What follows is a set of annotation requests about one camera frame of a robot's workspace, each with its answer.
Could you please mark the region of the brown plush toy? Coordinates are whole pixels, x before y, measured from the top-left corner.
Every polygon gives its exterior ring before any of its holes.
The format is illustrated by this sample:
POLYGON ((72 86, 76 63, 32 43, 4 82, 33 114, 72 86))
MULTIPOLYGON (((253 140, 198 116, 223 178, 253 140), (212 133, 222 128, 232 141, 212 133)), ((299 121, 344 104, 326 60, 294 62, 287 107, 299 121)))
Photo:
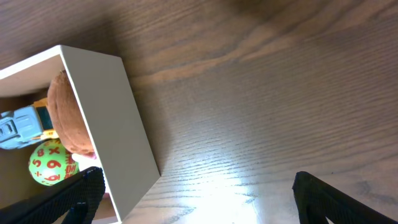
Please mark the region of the brown plush toy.
POLYGON ((71 153, 95 154, 73 88, 65 71, 52 79, 47 92, 47 109, 54 130, 71 153))

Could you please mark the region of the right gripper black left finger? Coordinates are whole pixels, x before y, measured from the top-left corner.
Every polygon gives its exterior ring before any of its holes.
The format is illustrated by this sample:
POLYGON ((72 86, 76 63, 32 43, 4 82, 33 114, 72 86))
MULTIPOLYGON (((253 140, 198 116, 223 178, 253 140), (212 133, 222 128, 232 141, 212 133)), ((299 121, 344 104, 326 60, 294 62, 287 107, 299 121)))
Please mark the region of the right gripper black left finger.
POLYGON ((92 223, 105 192, 103 170, 89 167, 41 194, 1 209, 2 224, 92 223))

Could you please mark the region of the green numbered ball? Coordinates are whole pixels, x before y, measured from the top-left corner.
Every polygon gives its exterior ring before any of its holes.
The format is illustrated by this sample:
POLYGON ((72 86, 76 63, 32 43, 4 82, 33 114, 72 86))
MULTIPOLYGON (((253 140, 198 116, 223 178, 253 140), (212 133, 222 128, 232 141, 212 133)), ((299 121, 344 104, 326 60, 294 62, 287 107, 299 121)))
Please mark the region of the green numbered ball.
POLYGON ((59 139, 40 144, 29 159, 29 172, 39 184, 52 186, 79 172, 79 166, 72 154, 59 139))

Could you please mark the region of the yellow grey toy truck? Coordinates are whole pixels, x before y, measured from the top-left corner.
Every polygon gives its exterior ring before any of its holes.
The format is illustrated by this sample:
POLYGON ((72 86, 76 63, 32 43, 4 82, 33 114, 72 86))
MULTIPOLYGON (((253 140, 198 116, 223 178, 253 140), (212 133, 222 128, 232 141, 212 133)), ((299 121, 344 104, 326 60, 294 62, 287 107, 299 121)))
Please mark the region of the yellow grey toy truck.
POLYGON ((47 109, 47 98, 1 113, 1 149, 21 149, 47 139, 58 139, 47 109))

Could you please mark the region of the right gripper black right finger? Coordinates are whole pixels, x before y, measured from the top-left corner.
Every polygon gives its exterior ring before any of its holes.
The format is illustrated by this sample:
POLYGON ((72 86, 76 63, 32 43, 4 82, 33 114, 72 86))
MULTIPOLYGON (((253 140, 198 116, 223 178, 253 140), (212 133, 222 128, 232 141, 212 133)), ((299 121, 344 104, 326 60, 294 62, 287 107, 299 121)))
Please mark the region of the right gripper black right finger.
POLYGON ((308 172, 296 173, 292 190, 301 224, 397 224, 308 172))

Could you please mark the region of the pink toy duck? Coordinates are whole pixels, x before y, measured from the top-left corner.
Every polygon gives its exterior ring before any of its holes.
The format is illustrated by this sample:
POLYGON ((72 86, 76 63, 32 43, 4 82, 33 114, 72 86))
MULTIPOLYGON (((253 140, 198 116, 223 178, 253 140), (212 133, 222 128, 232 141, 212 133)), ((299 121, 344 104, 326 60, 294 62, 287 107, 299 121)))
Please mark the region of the pink toy duck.
POLYGON ((79 171, 83 171, 90 167, 102 168, 101 162, 95 153, 90 153, 87 155, 72 154, 72 159, 78 163, 79 171))

